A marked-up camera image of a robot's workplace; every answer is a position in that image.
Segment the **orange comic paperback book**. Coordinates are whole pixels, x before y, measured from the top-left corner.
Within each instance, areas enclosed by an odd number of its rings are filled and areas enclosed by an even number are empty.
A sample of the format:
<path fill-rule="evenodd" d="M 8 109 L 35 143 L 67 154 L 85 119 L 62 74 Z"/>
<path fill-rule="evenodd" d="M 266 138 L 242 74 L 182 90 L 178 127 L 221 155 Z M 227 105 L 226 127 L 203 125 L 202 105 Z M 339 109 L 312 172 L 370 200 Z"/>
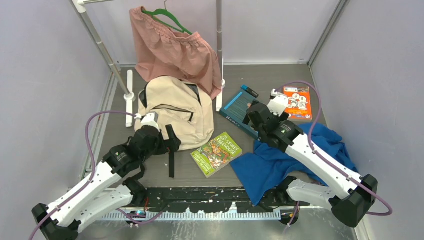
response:
<path fill-rule="evenodd" d="M 310 88 L 308 86 L 285 86 L 282 93 L 288 97 L 285 112 L 292 121 L 311 122 L 313 113 L 311 107 Z"/>

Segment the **beige canvas backpack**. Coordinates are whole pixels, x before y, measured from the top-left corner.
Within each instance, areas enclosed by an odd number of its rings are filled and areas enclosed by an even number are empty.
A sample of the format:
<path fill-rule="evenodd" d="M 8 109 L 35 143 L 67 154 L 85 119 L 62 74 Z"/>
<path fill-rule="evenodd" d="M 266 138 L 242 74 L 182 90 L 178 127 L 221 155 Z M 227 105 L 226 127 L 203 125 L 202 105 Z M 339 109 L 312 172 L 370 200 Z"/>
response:
<path fill-rule="evenodd" d="M 171 76 L 149 81 L 138 94 L 138 113 L 157 113 L 157 124 L 166 140 L 166 125 L 172 125 L 181 141 L 180 151 L 197 149 L 211 139 L 213 111 L 212 99 L 198 85 Z"/>

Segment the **green treehouse paperback book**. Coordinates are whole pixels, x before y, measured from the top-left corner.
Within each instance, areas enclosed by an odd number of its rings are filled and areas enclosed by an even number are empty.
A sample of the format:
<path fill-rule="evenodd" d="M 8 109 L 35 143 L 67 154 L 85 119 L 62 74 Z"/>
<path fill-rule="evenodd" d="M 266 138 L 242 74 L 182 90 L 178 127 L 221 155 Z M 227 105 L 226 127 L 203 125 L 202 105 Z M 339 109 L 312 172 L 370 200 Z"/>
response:
<path fill-rule="evenodd" d="M 206 178 L 211 177 L 241 156 L 242 148 L 223 132 L 191 153 L 191 157 Z"/>

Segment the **dark blue hardcover book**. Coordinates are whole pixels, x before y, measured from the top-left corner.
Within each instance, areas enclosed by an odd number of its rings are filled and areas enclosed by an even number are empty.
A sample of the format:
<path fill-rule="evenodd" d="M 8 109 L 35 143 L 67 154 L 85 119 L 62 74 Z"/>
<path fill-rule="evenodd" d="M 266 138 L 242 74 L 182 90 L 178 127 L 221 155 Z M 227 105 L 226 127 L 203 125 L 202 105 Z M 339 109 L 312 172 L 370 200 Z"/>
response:
<path fill-rule="evenodd" d="M 259 138 L 258 132 L 252 128 L 252 123 L 243 123 L 247 114 L 248 104 L 252 103 L 255 99 L 254 96 L 244 89 L 240 89 L 232 99 L 220 109 L 219 114 L 254 140 L 257 140 Z"/>

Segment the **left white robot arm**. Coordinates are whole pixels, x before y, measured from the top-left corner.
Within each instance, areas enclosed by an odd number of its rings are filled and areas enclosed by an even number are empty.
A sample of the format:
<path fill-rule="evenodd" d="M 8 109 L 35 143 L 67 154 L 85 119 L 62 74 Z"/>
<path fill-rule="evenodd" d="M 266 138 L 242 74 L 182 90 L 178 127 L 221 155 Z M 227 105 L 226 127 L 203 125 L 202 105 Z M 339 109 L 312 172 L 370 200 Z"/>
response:
<path fill-rule="evenodd" d="M 128 205 L 141 206 L 147 189 L 139 182 L 144 162 L 151 156 L 174 153 L 181 141 L 172 125 L 165 127 L 168 139 L 152 125 L 144 125 L 127 142 L 112 147 L 92 174 L 50 204 L 32 209 L 37 226 L 48 240 L 75 240 L 78 235 L 107 213 Z"/>

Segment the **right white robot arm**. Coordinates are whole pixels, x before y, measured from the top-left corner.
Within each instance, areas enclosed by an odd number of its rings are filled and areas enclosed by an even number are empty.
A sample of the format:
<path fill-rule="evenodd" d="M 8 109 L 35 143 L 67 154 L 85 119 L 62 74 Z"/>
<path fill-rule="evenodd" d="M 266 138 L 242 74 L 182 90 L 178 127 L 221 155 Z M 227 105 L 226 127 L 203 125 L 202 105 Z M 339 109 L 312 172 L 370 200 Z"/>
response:
<path fill-rule="evenodd" d="M 282 182 L 277 198 L 283 205 L 306 202 L 330 210 L 344 225 L 355 228 L 376 202 L 378 181 L 371 174 L 354 172 L 308 139 L 308 135 L 285 112 L 274 114 L 263 103 L 254 100 L 246 111 L 244 122 L 258 131 L 259 141 L 302 163 L 316 174 L 325 186 L 289 177 Z"/>

